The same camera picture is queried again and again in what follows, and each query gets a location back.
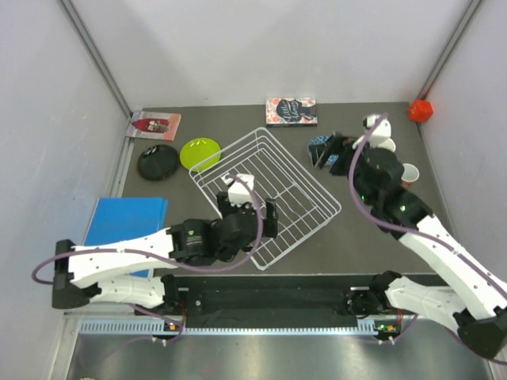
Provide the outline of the light blue mug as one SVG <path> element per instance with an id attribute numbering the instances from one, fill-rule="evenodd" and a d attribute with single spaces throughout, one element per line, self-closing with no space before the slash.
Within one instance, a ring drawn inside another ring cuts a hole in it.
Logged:
<path id="1" fill-rule="evenodd" d="M 378 145 L 378 148 L 389 150 L 394 153 L 396 151 L 396 144 L 393 139 L 386 139 Z"/>

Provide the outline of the lime green plate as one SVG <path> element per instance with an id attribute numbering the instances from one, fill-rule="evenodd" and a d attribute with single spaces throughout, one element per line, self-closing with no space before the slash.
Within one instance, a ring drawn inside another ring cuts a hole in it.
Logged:
<path id="1" fill-rule="evenodd" d="M 180 152 L 181 164 L 193 172 L 201 172 L 214 166 L 220 158 L 221 147 L 210 138 L 192 139 L 182 147 Z"/>

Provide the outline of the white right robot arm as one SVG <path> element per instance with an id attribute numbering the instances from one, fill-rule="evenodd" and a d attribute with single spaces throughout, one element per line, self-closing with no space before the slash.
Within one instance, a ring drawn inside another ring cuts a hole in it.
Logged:
<path id="1" fill-rule="evenodd" d="M 424 286 L 397 272 L 377 275 L 370 304 L 425 317 L 453 333 L 476 355 L 495 361 L 506 347 L 506 283 L 480 264 L 443 226 L 432 209 L 402 185 L 394 152 L 343 135 L 311 144 L 312 165 L 345 177 L 357 208 L 383 232 L 416 253 L 448 285 Z"/>

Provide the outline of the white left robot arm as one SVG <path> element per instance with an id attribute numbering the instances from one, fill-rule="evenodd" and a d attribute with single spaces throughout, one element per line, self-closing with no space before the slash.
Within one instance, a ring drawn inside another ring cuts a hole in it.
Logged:
<path id="1" fill-rule="evenodd" d="M 239 252 L 250 253 L 258 238 L 278 235 L 276 201 L 264 201 L 265 212 L 251 202 L 231 203 L 225 192 L 217 195 L 221 218 L 191 218 L 154 234 L 107 245 L 56 245 L 51 305 L 57 310 L 77 309 L 92 302 L 131 303 L 171 314 L 180 296 L 168 276 L 148 279 L 137 271 L 188 266 L 193 270 L 225 263 Z"/>

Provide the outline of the salmon pink mug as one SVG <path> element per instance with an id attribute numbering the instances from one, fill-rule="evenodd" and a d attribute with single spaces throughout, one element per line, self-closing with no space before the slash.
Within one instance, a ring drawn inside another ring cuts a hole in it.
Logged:
<path id="1" fill-rule="evenodd" d="M 403 163 L 403 174 L 401 176 L 402 186 L 408 188 L 420 177 L 420 171 L 417 166 L 410 163 Z"/>

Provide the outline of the red patterned white bowl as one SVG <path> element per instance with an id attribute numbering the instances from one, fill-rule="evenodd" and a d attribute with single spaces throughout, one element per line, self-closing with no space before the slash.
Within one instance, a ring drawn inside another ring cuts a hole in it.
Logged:
<path id="1" fill-rule="evenodd" d="M 307 144 L 307 152 L 310 157 L 310 162 L 313 166 L 317 165 L 318 160 L 322 156 L 325 148 L 324 144 L 327 139 L 328 139 L 327 136 L 320 135 L 312 138 Z M 337 159 L 338 159 L 337 154 L 331 154 L 328 157 L 325 166 L 331 167 L 336 162 Z"/>

